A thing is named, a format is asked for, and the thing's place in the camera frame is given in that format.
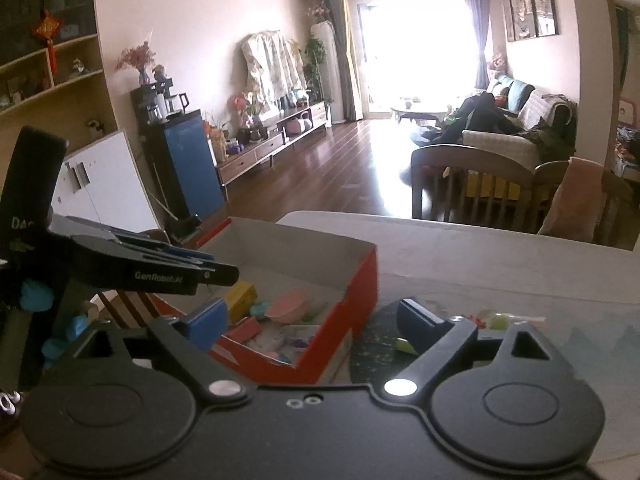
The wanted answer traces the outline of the blue gloved hand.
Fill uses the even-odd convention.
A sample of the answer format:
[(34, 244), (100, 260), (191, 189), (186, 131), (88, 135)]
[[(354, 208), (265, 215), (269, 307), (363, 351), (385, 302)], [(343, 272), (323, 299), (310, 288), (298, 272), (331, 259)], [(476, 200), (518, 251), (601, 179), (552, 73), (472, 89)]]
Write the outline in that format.
[(22, 286), (20, 307), (30, 315), (25, 350), (50, 367), (91, 324), (88, 289), (73, 280), (53, 289), (34, 281)]

